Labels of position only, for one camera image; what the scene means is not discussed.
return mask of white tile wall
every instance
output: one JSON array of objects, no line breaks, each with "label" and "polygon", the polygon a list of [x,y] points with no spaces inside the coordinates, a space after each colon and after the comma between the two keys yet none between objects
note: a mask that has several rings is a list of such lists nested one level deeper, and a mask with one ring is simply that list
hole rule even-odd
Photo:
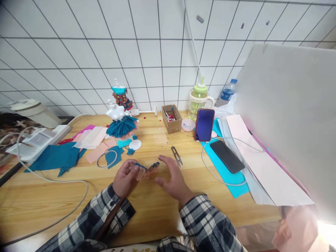
[{"label": "white tile wall", "polygon": [[[257,43],[336,49],[335,5],[187,1],[209,94],[218,98],[239,76]],[[186,110],[201,79],[182,0],[6,0],[0,36],[1,111],[31,98],[59,116],[104,114],[116,81],[140,110],[173,103]]]}]

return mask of hand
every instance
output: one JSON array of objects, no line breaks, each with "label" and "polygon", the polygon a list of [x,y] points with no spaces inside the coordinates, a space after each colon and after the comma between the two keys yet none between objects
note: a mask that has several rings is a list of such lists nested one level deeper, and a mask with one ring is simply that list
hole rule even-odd
[{"label": "hand", "polygon": [[156,178],[155,183],[161,186],[170,196],[177,199],[184,206],[195,195],[185,184],[180,167],[176,160],[163,155],[159,156],[159,160],[166,163],[170,172],[170,181],[166,182],[163,178]]},{"label": "hand", "polygon": [[139,172],[135,159],[127,159],[115,175],[112,187],[119,198],[126,198],[131,188],[136,184],[135,178]]}]

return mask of black smartphone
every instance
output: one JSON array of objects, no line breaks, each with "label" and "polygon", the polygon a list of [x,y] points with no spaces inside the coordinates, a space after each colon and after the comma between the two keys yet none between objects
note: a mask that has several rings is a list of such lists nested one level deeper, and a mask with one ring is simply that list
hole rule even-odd
[{"label": "black smartphone", "polygon": [[211,140],[212,126],[214,124],[215,111],[208,108],[200,108],[197,112],[195,140],[209,142]]},{"label": "black smartphone", "polygon": [[218,140],[210,144],[211,149],[217,154],[229,171],[233,174],[243,170],[245,165],[239,158],[226,146],[226,144]]}]

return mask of small brown box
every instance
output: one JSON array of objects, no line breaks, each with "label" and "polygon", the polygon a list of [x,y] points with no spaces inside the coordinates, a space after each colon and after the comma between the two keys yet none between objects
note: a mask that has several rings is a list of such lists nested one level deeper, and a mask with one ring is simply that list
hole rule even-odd
[{"label": "small brown box", "polygon": [[[168,115],[172,114],[176,120],[168,122],[168,120],[166,118],[165,111]],[[167,128],[168,134],[181,131],[182,116],[181,116],[181,114],[180,114],[180,112],[177,109],[175,104],[162,106],[162,118],[163,118],[164,124]]]}]

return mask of wooden table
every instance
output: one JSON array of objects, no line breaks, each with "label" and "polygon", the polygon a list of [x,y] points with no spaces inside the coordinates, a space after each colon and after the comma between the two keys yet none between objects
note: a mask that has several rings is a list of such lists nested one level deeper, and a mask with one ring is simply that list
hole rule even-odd
[{"label": "wooden table", "polygon": [[[182,111],[183,118],[187,112]],[[144,166],[158,161],[160,154],[174,158],[171,146],[175,146],[181,156],[181,171],[186,184],[194,192],[206,193],[212,203],[225,213],[235,226],[275,221],[281,218],[277,207],[257,205],[250,193],[234,199],[228,188],[217,181],[205,168],[202,146],[194,140],[194,131],[168,134],[161,113],[138,116],[140,128],[136,135],[142,146],[132,156],[122,154],[122,161],[111,169],[99,169],[95,163],[89,164],[85,157],[76,167],[57,178],[59,169],[41,172],[41,175],[57,180],[86,180],[90,184],[87,197],[81,207],[70,217],[56,226],[12,247],[15,251],[34,251],[56,233],[66,227],[84,208],[86,203],[113,182],[114,176],[127,158],[137,159]],[[89,124],[106,126],[111,119],[106,115],[85,116],[72,123],[72,130],[65,137],[70,138]],[[219,176],[208,155],[204,160],[216,176]],[[169,171],[164,163],[156,170],[154,177],[169,179]],[[0,221],[2,242],[8,242],[26,234],[40,230],[72,211],[85,193],[82,183],[49,183],[34,174],[23,173],[23,168],[0,188]],[[154,179],[142,181],[128,198],[136,214],[112,242],[124,245],[161,239],[179,235],[181,221],[177,211],[177,201],[168,196]]]}]

